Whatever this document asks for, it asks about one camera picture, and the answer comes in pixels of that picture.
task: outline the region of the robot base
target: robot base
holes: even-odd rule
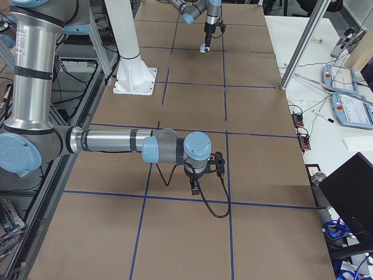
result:
[[[137,65],[119,65],[114,93],[122,95],[152,95],[157,76],[157,68],[147,67],[143,61]]]

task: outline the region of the white desk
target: white desk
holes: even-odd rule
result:
[[[303,33],[304,27],[307,24],[307,20],[307,18],[303,17],[287,18],[281,16],[266,16],[279,67],[284,67],[284,64],[289,63]],[[339,36],[329,19],[322,19],[314,36],[323,38],[324,42],[323,44],[309,43],[300,65],[329,62],[332,60],[329,54]],[[345,58],[347,58],[347,56],[343,57],[338,62],[343,63]],[[322,68],[322,64],[308,65],[299,67],[296,73],[319,81],[321,80]],[[356,76],[358,81],[363,80],[360,73],[356,73]],[[373,101],[373,93],[368,87],[359,86],[358,89],[360,94],[365,95],[369,101]],[[318,85],[294,77],[286,90],[286,94],[289,101],[300,106],[303,110],[306,110],[324,99],[327,91]],[[335,120],[330,99],[323,105],[321,113]],[[304,114],[304,125],[309,132],[311,132],[311,124],[315,117],[316,115],[312,113],[312,110]],[[318,117],[314,122],[314,129],[311,134],[312,150],[305,153],[303,157],[304,162],[306,164],[318,163],[321,170],[326,175],[329,175],[357,153],[357,151],[346,149],[342,142],[343,138],[372,135],[373,131],[342,127],[337,121],[332,124]],[[361,152],[370,162],[373,162],[373,150]]]

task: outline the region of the small robot arm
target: small robot arm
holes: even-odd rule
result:
[[[183,0],[170,0],[175,9],[177,9],[187,25],[191,25],[204,11],[207,11],[205,21],[205,43],[201,45],[200,52],[206,53],[210,50],[212,36],[216,31],[216,26],[220,19],[221,0],[198,0],[196,4],[189,5]]]
[[[141,153],[145,162],[184,166],[193,194],[199,193],[199,179],[203,174],[216,172],[224,184],[224,159],[221,153],[211,154],[211,140],[202,132],[180,138],[171,129],[100,131],[53,126],[49,111],[56,36],[62,32],[90,32],[89,0],[10,2],[10,14],[17,21],[17,33],[12,114],[4,122],[4,133],[0,134],[1,168],[21,176],[63,155],[130,152]],[[189,17],[194,20],[207,9],[205,26],[209,27],[217,22],[219,5],[220,0],[200,0],[194,6],[181,3],[178,7],[189,22]],[[128,14],[133,21],[132,12]],[[212,29],[206,32],[206,38],[207,33],[210,36]]]

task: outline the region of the black chair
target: black chair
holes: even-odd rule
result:
[[[300,7],[307,12],[305,17],[310,17],[312,12],[314,11],[315,5],[317,0],[297,0]],[[335,2],[331,2],[328,6],[327,12],[339,12],[343,7],[343,0],[336,0]]]

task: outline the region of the electronic device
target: electronic device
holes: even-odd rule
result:
[[[356,96],[366,100],[364,95]],[[332,106],[341,125],[373,130],[373,114],[368,104],[335,92],[332,95]]]
[[[322,79],[328,86],[358,94],[357,79],[352,68],[326,64],[322,70]]]
[[[359,152],[319,184],[360,243],[373,241],[372,182],[373,164]]]

